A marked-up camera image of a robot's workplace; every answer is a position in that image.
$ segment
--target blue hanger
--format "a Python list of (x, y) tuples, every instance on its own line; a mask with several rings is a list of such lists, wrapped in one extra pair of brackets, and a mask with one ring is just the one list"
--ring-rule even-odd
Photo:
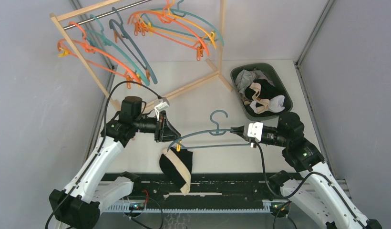
[(120, 23), (118, 23), (116, 20), (114, 19), (110, 19), (109, 20), (109, 26), (110, 26), (110, 29), (112, 29), (114, 32), (117, 32), (117, 29), (115, 27), (115, 25), (120, 28), (120, 31), (121, 31), (121, 34), (122, 34), (122, 37), (123, 38), (126, 38), (128, 39), (132, 46), (135, 48), (136, 52), (139, 54), (139, 56), (141, 57), (142, 61), (144, 62), (142, 64), (142, 62), (139, 60), (139, 58), (134, 54), (134, 52), (128, 47), (128, 45), (124, 42), (123, 39), (121, 39), (120, 36), (118, 36), (118, 38), (120, 39), (120, 41), (123, 43), (123, 45), (128, 49), (128, 51), (131, 53), (131, 55), (136, 59), (136, 61), (139, 62), (139, 64), (145, 69), (145, 70), (148, 70), (149, 71), (149, 74), (152, 78), (152, 81), (154, 82), (154, 84), (157, 84), (158, 83), (158, 80), (156, 78), (156, 75), (154, 73), (154, 71), (152, 70), (151, 68), (151, 65), (148, 63), (148, 61), (146, 60), (145, 56), (142, 54), (141, 50), (138, 48), (138, 46), (135, 44), (134, 40), (131, 38), (130, 35), (128, 35), (127, 31), (125, 30), (124, 28), (124, 25), (123, 25), (123, 19), (121, 18), (121, 15), (120, 13), (117, 11), (117, 9), (115, 7), (112, 7), (112, 10), (116, 12), (118, 18), (120, 19)]
[[(222, 38), (222, 35), (221, 33), (219, 32), (219, 30), (217, 28), (215, 28), (215, 26), (213, 26), (211, 23), (209, 23), (208, 21), (206, 21), (205, 19), (195, 15), (195, 14), (192, 14), (190, 12), (187, 12), (187, 11), (183, 11), (183, 10), (180, 10), (179, 9), (179, 4), (182, 3), (184, 0), (181, 0), (177, 3), (177, 9), (170, 9), (170, 11), (172, 12), (172, 14), (174, 15), (177, 15), (175, 14), (176, 12), (179, 12), (179, 13), (182, 13), (183, 15), (177, 15), (179, 17), (184, 17), (186, 15), (190, 15), (192, 17), (195, 17), (199, 20), (201, 20), (202, 22), (204, 22), (205, 24), (207, 24), (209, 27), (211, 27), (213, 29), (213, 31), (218, 35), (218, 39), (221, 41), (222, 43), (222, 46), (224, 46), (224, 39)], [(151, 9), (151, 10), (163, 10), (163, 8), (155, 8), (155, 9)], [(194, 35), (190, 34), (190, 33), (187, 33), (187, 32), (182, 32), (182, 31), (177, 31), (177, 30), (172, 30), (172, 29), (169, 29), (169, 28), (166, 28), (166, 27), (162, 27), (162, 26), (157, 26), (155, 25), (152, 20), (149, 18), (149, 16), (146, 14), (146, 13), (143, 13), (141, 15), (141, 17), (145, 16), (146, 19), (148, 19), (148, 21), (152, 24), (152, 27), (155, 27), (155, 28), (159, 28), (159, 29), (162, 29), (162, 30), (166, 30), (166, 31), (170, 31), (170, 32), (175, 32), (175, 33), (179, 33), (179, 34), (182, 34), (182, 35), (186, 35), (186, 36), (191, 36), (191, 37), (195, 37)]]
[(138, 68), (138, 66), (131, 60), (131, 58), (128, 57), (127, 54), (124, 53), (124, 51), (122, 49), (120, 49), (120, 47), (118, 47), (116, 44), (114, 44), (111, 40), (109, 40), (105, 34), (104, 34), (104, 27), (102, 25), (102, 23), (97, 19), (96, 16), (94, 16), (93, 14), (91, 14), (89, 16), (90, 18), (93, 18), (97, 21), (97, 23), (99, 23), (100, 25), (100, 33), (96, 32), (96, 31), (92, 31), (92, 30), (85, 30), (86, 32), (89, 32), (89, 33), (92, 33), (96, 36), (98, 36), (102, 41), (103, 41), (103, 44), (104, 45), (107, 45), (107, 46), (112, 46), (114, 47), (119, 53), (121, 53), (121, 55), (123, 55), (123, 57), (128, 60), (128, 62), (135, 68), (135, 72), (138, 72), (141, 80), (145, 83), (146, 86), (149, 86), (150, 83), (148, 81), (148, 79), (146, 78), (146, 76), (144, 75), (144, 73), (141, 71), (141, 69)]
[[(211, 115), (209, 116), (209, 120), (211, 120), (211, 122), (216, 124), (216, 129), (218, 130), (219, 129), (219, 123), (217, 121), (215, 121), (214, 119), (212, 119), (212, 116), (214, 116), (214, 114), (217, 113), (217, 112), (224, 113), (227, 118), (228, 118), (228, 113), (226, 111), (224, 111), (224, 110), (216, 110), (216, 111), (212, 112)], [(215, 133), (214, 132), (210, 132), (210, 135), (212, 135), (212, 136), (219, 136), (219, 135), (224, 135), (225, 133), (226, 133), (226, 131), (224, 131), (222, 133), (216, 131)]]
[(221, 113), (224, 113), (225, 116), (228, 118), (228, 113), (224, 110), (216, 110), (216, 111), (213, 111), (210, 115), (210, 120), (211, 122), (213, 122), (214, 124), (216, 124), (216, 129), (215, 130), (202, 130), (202, 131), (198, 131), (198, 132), (194, 132), (194, 133), (191, 133), (191, 134), (187, 134), (183, 137), (180, 137), (176, 140), (174, 140), (173, 142), (170, 143), (169, 147), (167, 148), (168, 150), (174, 146), (175, 144), (178, 144), (180, 146), (181, 149), (199, 149), (199, 148), (211, 148), (211, 147), (225, 147), (225, 146), (249, 146), (250, 143), (242, 143), (242, 144), (223, 144), (223, 145), (211, 145), (211, 146), (190, 146), (190, 147), (186, 147), (184, 145), (182, 145), (180, 142), (181, 140), (185, 139), (185, 138), (188, 138), (188, 137), (191, 137), (191, 136), (195, 136), (195, 135), (200, 135), (200, 134), (206, 134), (206, 133), (209, 133), (213, 136), (218, 136), (218, 135), (224, 135), (226, 132), (231, 132), (233, 131), (233, 129), (219, 129), (219, 123), (215, 120), (212, 119), (212, 116), (217, 113), (217, 112), (221, 112)]

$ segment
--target white table surface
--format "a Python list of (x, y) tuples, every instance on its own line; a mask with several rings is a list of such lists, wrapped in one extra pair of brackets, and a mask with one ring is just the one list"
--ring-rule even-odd
[[(252, 60), (252, 61), (223, 61), (222, 73), (232, 84), (230, 72), (241, 65), (249, 63), (266, 62), (271, 64), (286, 90), (288, 91), (293, 108), (305, 125), (305, 137), (316, 147), (319, 147), (307, 104), (298, 80), (298, 76), (291, 60)], [(153, 62), (152, 66), (159, 83), (151, 84), (160, 95), (169, 93), (196, 79), (210, 74), (212, 71), (206, 62)], [(116, 76), (114, 85), (123, 81), (124, 78)], [(124, 85), (120, 86), (113, 94), (114, 99), (120, 102), (125, 96), (135, 95), (149, 102), (155, 96), (144, 88), (132, 85), (131, 90)], [(214, 119), (220, 123), (220, 128), (242, 126), (249, 121), (243, 113), (241, 104), (236, 95), (236, 90), (229, 92), (220, 80), (213, 80), (196, 88), (180, 97), (170, 100), (167, 117), (172, 125), (182, 134), (215, 129), (215, 124), (210, 122), (210, 114), (217, 109), (225, 110), (229, 117), (216, 114)], [(107, 111), (107, 120), (115, 114), (112, 106)], [(264, 125), (277, 126), (278, 119), (264, 121)], [(216, 145), (245, 143), (240, 137), (226, 133), (223, 136), (211, 136), (203, 134), (188, 138), (182, 142), (185, 146)], [(156, 143), (152, 134), (137, 133), (125, 150), (115, 159), (108, 172), (137, 172), (137, 173), (161, 173), (159, 157), (162, 149), (169, 143)], [(283, 148), (277, 146), (264, 146), (267, 172), (286, 170), (294, 172), (281, 155)], [(248, 146), (217, 147), (192, 150), (193, 173), (248, 173), (262, 172), (260, 153), (258, 149)]]

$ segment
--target red wire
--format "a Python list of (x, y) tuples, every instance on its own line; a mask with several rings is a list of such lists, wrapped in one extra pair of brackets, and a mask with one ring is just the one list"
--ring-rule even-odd
[[(149, 193), (148, 193), (148, 191), (146, 191), (146, 189), (142, 190), (142, 192), (146, 193), (146, 197), (149, 197)], [(149, 199), (146, 198), (145, 203), (144, 203), (145, 206), (146, 206), (146, 204), (148, 203), (148, 200), (149, 200)]]

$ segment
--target yellow clip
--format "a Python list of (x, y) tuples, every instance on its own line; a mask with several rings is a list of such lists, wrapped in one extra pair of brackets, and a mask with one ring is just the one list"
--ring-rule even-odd
[(180, 144), (177, 144), (176, 151), (180, 152), (180, 148), (181, 148)]
[[(137, 73), (136, 74), (136, 76), (140, 79), (141, 77), (140, 77), (140, 75)], [(137, 84), (138, 85), (138, 87), (141, 87), (139, 84)]]
[(152, 24), (150, 22), (148, 22), (148, 28), (149, 28), (149, 36), (152, 36), (153, 33), (152, 33)]
[(212, 40), (215, 41), (215, 31), (210, 32), (210, 35), (212, 37)]
[(68, 52), (68, 50), (64, 49), (64, 48), (60, 48), (61, 51), (63, 51), (63, 53), (59, 53), (58, 56), (59, 57), (64, 57), (64, 56), (67, 56), (69, 55), (70, 53)]

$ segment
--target gray cloth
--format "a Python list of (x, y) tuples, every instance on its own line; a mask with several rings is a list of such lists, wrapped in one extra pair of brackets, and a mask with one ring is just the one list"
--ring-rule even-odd
[(245, 96), (245, 90), (248, 88), (255, 80), (262, 79), (267, 80), (271, 85), (274, 86), (273, 82), (264, 75), (260, 70), (247, 71), (242, 70), (235, 80), (236, 88), (239, 93)]

